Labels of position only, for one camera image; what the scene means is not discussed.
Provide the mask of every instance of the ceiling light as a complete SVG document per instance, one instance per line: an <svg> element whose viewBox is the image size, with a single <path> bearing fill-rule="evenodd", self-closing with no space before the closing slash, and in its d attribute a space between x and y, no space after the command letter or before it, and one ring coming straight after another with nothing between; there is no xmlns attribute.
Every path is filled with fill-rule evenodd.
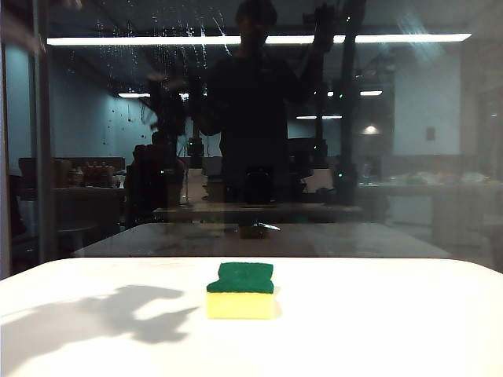
<svg viewBox="0 0 503 377"><path fill-rule="evenodd" d="M298 116L297 119L299 120L312 120L316 119L316 115L310 115L310 116ZM343 117L341 115L323 115L323 119L342 119Z"/></svg>
<svg viewBox="0 0 503 377"><path fill-rule="evenodd" d="M382 90L368 90L368 91L363 91L360 92L360 95L362 97L378 97L383 93Z"/></svg>
<svg viewBox="0 0 503 377"><path fill-rule="evenodd" d="M368 126L362 131L362 135L379 135L380 131L375 126Z"/></svg>
<svg viewBox="0 0 503 377"><path fill-rule="evenodd" d="M471 34L397 34L397 35L359 35L356 43L429 43L429 42L463 42ZM337 35L335 44L344 43L346 37ZM313 35L271 35L268 45L309 45ZM179 46L179 45L239 45L240 36L223 35L219 37L82 37L82 38L48 38L50 46Z"/></svg>
<svg viewBox="0 0 503 377"><path fill-rule="evenodd" d="M356 43L433 43L433 42L463 42L471 34L389 34L389 35L359 35Z"/></svg>
<svg viewBox="0 0 503 377"><path fill-rule="evenodd" d="M143 98L150 97L148 93L119 93L119 97L121 98Z"/></svg>

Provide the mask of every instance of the yellow sponge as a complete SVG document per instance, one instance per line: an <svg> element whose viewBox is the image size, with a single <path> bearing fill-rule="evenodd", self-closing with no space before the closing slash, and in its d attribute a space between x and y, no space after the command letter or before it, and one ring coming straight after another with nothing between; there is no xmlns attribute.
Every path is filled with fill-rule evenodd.
<svg viewBox="0 0 503 377"><path fill-rule="evenodd" d="M269 320L274 318L274 295L208 292L207 316L213 319Z"/></svg>

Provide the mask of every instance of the glass window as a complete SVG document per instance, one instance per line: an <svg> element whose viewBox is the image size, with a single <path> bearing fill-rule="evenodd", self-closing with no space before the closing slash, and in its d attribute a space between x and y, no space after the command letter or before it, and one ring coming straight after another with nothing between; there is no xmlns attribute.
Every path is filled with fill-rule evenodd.
<svg viewBox="0 0 503 377"><path fill-rule="evenodd" d="M358 3L2 2L13 273L223 255L502 271L500 5Z"/></svg>

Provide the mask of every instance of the sponge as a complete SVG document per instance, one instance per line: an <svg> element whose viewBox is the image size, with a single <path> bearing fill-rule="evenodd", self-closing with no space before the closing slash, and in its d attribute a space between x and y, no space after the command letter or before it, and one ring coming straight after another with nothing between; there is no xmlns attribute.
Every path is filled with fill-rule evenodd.
<svg viewBox="0 0 503 377"><path fill-rule="evenodd" d="M213 319L274 318L273 266L222 263L219 280L207 286L207 316Z"/></svg>

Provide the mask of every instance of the bottle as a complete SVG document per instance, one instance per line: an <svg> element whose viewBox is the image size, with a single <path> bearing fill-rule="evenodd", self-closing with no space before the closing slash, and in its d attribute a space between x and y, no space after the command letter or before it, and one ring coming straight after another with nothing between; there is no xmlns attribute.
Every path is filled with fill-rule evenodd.
<svg viewBox="0 0 503 377"><path fill-rule="evenodd" d="M89 162L86 162L86 165L84 166L83 168L83 173L84 173L84 187L86 186L90 186L90 169L91 169L91 166L89 164Z"/></svg>
<svg viewBox="0 0 503 377"><path fill-rule="evenodd" d="M108 186L107 187L114 187L114 181L113 181L113 174L115 173L115 168L114 167L110 167L110 166L107 166L107 183L108 183Z"/></svg>
<svg viewBox="0 0 503 377"><path fill-rule="evenodd" d="M99 181L100 181L100 172L97 167L97 162L93 162L93 166L91 167L91 185L93 187L97 187Z"/></svg>
<svg viewBox="0 0 503 377"><path fill-rule="evenodd" d="M77 169L70 169L68 172L68 186L70 187L75 187L77 186L76 184L76 175L77 175Z"/></svg>
<svg viewBox="0 0 503 377"><path fill-rule="evenodd" d="M75 186L84 186L84 173L82 172L82 169L80 167L77 167L77 171L75 172Z"/></svg>
<svg viewBox="0 0 503 377"><path fill-rule="evenodd" d="M105 162L101 163L101 166L98 167L98 187L110 187L108 184L108 169L107 164Z"/></svg>

